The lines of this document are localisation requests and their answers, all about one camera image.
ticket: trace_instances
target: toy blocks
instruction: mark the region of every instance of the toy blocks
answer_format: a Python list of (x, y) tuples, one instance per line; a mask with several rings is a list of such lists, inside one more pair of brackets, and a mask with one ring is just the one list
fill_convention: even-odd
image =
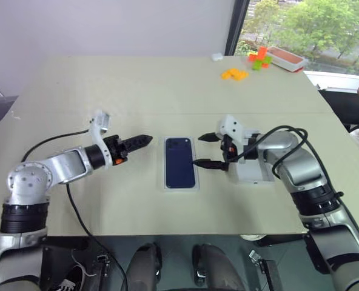
[(250, 53), (248, 60), (253, 62), (252, 70), (259, 71), (261, 68), (268, 68), (272, 58), (266, 56), (267, 47), (260, 47), (257, 54)]
[(221, 78), (222, 79), (229, 79), (229, 78), (232, 78), (236, 81), (240, 81), (244, 78), (248, 77), (248, 72), (245, 72), (245, 71), (239, 71), (238, 69), (236, 68), (231, 68), (229, 70), (226, 70), (225, 72), (223, 72), (221, 74)]

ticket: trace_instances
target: dark blue phone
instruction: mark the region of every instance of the dark blue phone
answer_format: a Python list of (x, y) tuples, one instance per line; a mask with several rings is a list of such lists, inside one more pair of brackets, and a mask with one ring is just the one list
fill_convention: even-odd
[(192, 142), (189, 138), (168, 138), (165, 144), (166, 186), (193, 188), (196, 177), (193, 166)]

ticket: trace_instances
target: black cable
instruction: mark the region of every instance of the black cable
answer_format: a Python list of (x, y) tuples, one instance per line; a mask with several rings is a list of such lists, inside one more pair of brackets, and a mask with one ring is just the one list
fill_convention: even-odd
[(72, 198), (72, 194), (70, 193), (70, 187), (69, 187), (69, 184), (66, 184), (66, 192), (68, 193), (68, 197), (69, 197), (69, 201), (76, 213), (76, 216), (77, 216), (77, 219), (78, 219), (78, 222), (80, 222), (80, 225), (82, 227), (82, 229), (84, 229), (84, 231), (86, 232), (86, 234), (88, 235), (88, 237), (90, 239), (92, 239), (95, 243), (97, 243), (97, 245), (99, 245), (103, 250), (105, 250), (109, 255), (110, 257), (113, 259), (113, 261), (115, 262), (115, 265), (118, 266), (118, 268), (120, 269), (120, 272), (121, 272), (121, 275), (123, 277), (123, 281), (124, 281), (124, 286), (126, 287), (126, 291), (129, 290), (129, 284), (128, 284), (128, 280), (127, 280), (127, 275), (123, 269), (123, 267), (121, 266), (121, 264), (118, 262), (118, 260), (115, 258), (114, 254), (105, 246), (103, 245), (98, 239), (97, 237), (95, 237), (94, 235), (92, 235), (89, 230), (87, 229), (87, 227), (85, 226), (84, 222), (82, 221), (82, 218), (81, 218), (81, 215), (80, 213), (78, 212), (78, 209), (77, 209), (77, 206)]
[(277, 126), (275, 128), (273, 128), (272, 130), (268, 131), (267, 133), (265, 133), (260, 139), (258, 139), (255, 143), (253, 143), (247, 150), (245, 150), (243, 153), (241, 153), (238, 156), (235, 156), (233, 158), (230, 158), (227, 160), (227, 162), (237, 162), (239, 159), (241, 159), (242, 157), (246, 156), (249, 152), (251, 152), (254, 148), (256, 148), (259, 144), (261, 144), (266, 138), (268, 138), (271, 134), (273, 134), (274, 132), (278, 131), (279, 129), (288, 129), (291, 130), (293, 132), (296, 132), (297, 129), (295, 127), (289, 126), (289, 125), (280, 125)]
[(288, 130), (288, 131), (294, 131), (296, 134), (298, 134), (300, 136), (300, 138), (302, 139), (302, 141), (296, 145), (291, 151), (289, 151), (287, 154), (285, 154), (284, 156), (282, 156), (280, 159), (278, 159), (274, 165), (271, 168), (271, 172), (274, 174), (274, 176), (276, 176), (278, 179), (280, 179), (279, 175), (277, 174), (277, 167), (288, 157), (290, 157), (290, 155), (292, 155), (293, 153), (295, 153), (297, 150), (299, 150), (300, 148), (302, 148), (302, 146), (307, 142), (307, 131), (305, 129), (295, 129), (295, 130)]
[(45, 143), (47, 143), (47, 142), (49, 142), (49, 141), (53, 141), (54, 139), (58, 139), (58, 138), (65, 138), (65, 137), (67, 137), (67, 136), (72, 136), (72, 135), (80, 135), (80, 134), (82, 134), (82, 133), (87, 133), (88, 131), (89, 131), (89, 130), (87, 129), (87, 130), (83, 130), (83, 131), (81, 131), (81, 132), (66, 133), (65, 135), (57, 135), (57, 136), (53, 136), (52, 138), (45, 139), (44, 141), (41, 141), (40, 143), (37, 143), (37, 144), (34, 145), (30, 150), (28, 150), (28, 151), (24, 154), (24, 156), (23, 156), (21, 162), (26, 161), (26, 159), (29, 157), (29, 154), (31, 154), (37, 147), (39, 147), (39, 146), (41, 146), (41, 145), (43, 145), (43, 144), (45, 144)]
[[(26, 161), (26, 159), (29, 157), (29, 155), (35, 150), (37, 149), (39, 146), (49, 142), (49, 141), (53, 141), (55, 139), (58, 139), (58, 138), (65, 138), (67, 136), (73, 136), (73, 135), (80, 135), (80, 134), (83, 134), (83, 133), (87, 133), (89, 130), (82, 130), (80, 132), (72, 132), (72, 133), (66, 133), (64, 135), (57, 135), (57, 136), (53, 136), (51, 138), (48, 138), (48, 139), (45, 139), (44, 141), (41, 141), (39, 143), (37, 143), (36, 145), (34, 145), (31, 149), (29, 149), (23, 156), (21, 162), (24, 162)], [(123, 281), (124, 281), (124, 285), (126, 287), (126, 291), (129, 290), (129, 285), (128, 285), (128, 281), (127, 281), (127, 276), (126, 276), (126, 273), (123, 269), (123, 267), (120, 265), (120, 263), (118, 262), (118, 260), (115, 258), (114, 254), (106, 247), (104, 246), (94, 235), (92, 235), (89, 230), (87, 229), (87, 227), (85, 226), (84, 222), (82, 221), (81, 219), (81, 216), (78, 212), (78, 209), (77, 209), (77, 206), (72, 198), (72, 194), (70, 193), (70, 187), (69, 187), (69, 184), (66, 185), (66, 191), (68, 193), (68, 197), (69, 197), (69, 201), (76, 213), (76, 216), (77, 216), (77, 219), (82, 227), (82, 229), (84, 229), (84, 231), (86, 232), (86, 234), (88, 235), (88, 237), (90, 239), (92, 239), (95, 243), (97, 243), (97, 245), (99, 245), (102, 249), (104, 249), (108, 254), (109, 256), (113, 259), (113, 261), (115, 262), (115, 264), (118, 266), (118, 268), (120, 269), (120, 272), (122, 274), (122, 277), (123, 277)]]
[(272, 133), (276, 132), (277, 130), (281, 129), (281, 128), (286, 128), (289, 127), (288, 130), (295, 132), (301, 139), (302, 141), (296, 146), (294, 147), (289, 153), (287, 153), (286, 155), (282, 156), (279, 160), (277, 160), (274, 164), (274, 166), (272, 167), (272, 173), (278, 178), (280, 179), (279, 175), (276, 173), (276, 168), (277, 166), (284, 160), (286, 159), (288, 156), (292, 155), (295, 151), (297, 151), (300, 147), (302, 147), (302, 145), (305, 143), (307, 145), (307, 147), (310, 149), (310, 151), (312, 152), (312, 154), (314, 155), (315, 159), (317, 160), (317, 162), (319, 163), (321, 170), (324, 173), (324, 176), (327, 180), (327, 183), (330, 187), (330, 189), (336, 194), (336, 199), (337, 201), (344, 207), (347, 215), (349, 216), (349, 218), (351, 219), (353, 225), (355, 226), (355, 228), (359, 231), (359, 226), (355, 220), (355, 218), (352, 216), (351, 212), (349, 211), (347, 205), (345, 205), (344, 201), (341, 200), (340, 198), (340, 192), (336, 192), (336, 190), (333, 187), (332, 181), (330, 180), (330, 176), (325, 168), (324, 163), (322, 162), (319, 154), (317, 153), (317, 151), (314, 149), (314, 147), (312, 146), (312, 144), (309, 142), (309, 140), (307, 139), (307, 131), (304, 129), (296, 129), (294, 127), (291, 127), (289, 125), (281, 125), (278, 126), (272, 130), (270, 130), (269, 132), (267, 132), (264, 136), (262, 136), (262, 138), (260, 138), (257, 142), (255, 142), (253, 145), (255, 145), (254, 147), (249, 148), (249, 150), (246, 150), (245, 153), (242, 153), (243, 156), (245, 156), (247, 154), (247, 152), (250, 152), (253, 148), (255, 148), (256, 146), (258, 146), (261, 142), (263, 142), (268, 136), (270, 136)]

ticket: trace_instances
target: table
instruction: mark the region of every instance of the table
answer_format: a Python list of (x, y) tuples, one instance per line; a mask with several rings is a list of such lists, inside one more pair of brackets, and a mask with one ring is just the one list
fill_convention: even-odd
[[(250, 75), (240, 82), (222, 80), (220, 73), (231, 67)], [(219, 146), (196, 138), (214, 131), (227, 113), (262, 132), (280, 124), (307, 129), (359, 224), (359, 149), (328, 104), (303, 73), (274, 66), (253, 72), (239, 57), (49, 59), (0, 123), (0, 214), (7, 173), (23, 153), (49, 136), (86, 129), (95, 109), (111, 115), (108, 135), (154, 137), (127, 163), (71, 185), (82, 218), (96, 235), (303, 232), (280, 181), (232, 184), (221, 171), (198, 169), (199, 191), (164, 191), (163, 137), (193, 136), (197, 158), (221, 159)], [(89, 135), (64, 138), (30, 158), (91, 143)], [(49, 234), (83, 235), (65, 187), (54, 187), (50, 195)]]

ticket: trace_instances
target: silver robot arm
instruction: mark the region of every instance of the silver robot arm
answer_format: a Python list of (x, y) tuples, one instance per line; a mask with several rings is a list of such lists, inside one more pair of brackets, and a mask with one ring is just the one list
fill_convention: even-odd
[(91, 120), (94, 145), (75, 147), (42, 161), (22, 162), (7, 178), (10, 196), (4, 201), (0, 226), (0, 290), (38, 290), (43, 246), (47, 236), (48, 190), (90, 175), (100, 167), (127, 161), (128, 153), (149, 144), (151, 136), (122, 141), (119, 136), (101, 139), (109, 116)]
[[(224, 162), (199, 159), (194, 163), (224, 171), (229, 171), (232, 161), (245, 163), (249, 159), (275, 165), (298, 145), (293, 133), (276, 131), (252, 147), (263, 136), (256, 130), (245, 129), (232, 116), (226, 116), (218, 123), (215, 133), (199, 138), (209, 142), (221, 141)], [(275, 171), (308, 229), (304, 239), (316, 269), (331, 274), (337, 291), (359, 291), (359, 229), (340, 194), (331, 187), (320, 163), (308, 151), (299, 148), (278, 162)]]
[[(273, 149), (273, 139), (277, 141), (281, 134), (297, 139), (292, 133), (276, 132), (266, 139), (268, 145), (258, 147), (259, 157), (270, 164), (298, 144), (297, 141), (289, 149)], [(358, 291), (359, 229), (338, 193), (331, 189), (318, 161), (305, 149), (299, 149), (277, 167), (277, 173), (309, 230), (304, 238), (312, 261), (323, 265), (322, 272), (331, 274), (336, 290)]]

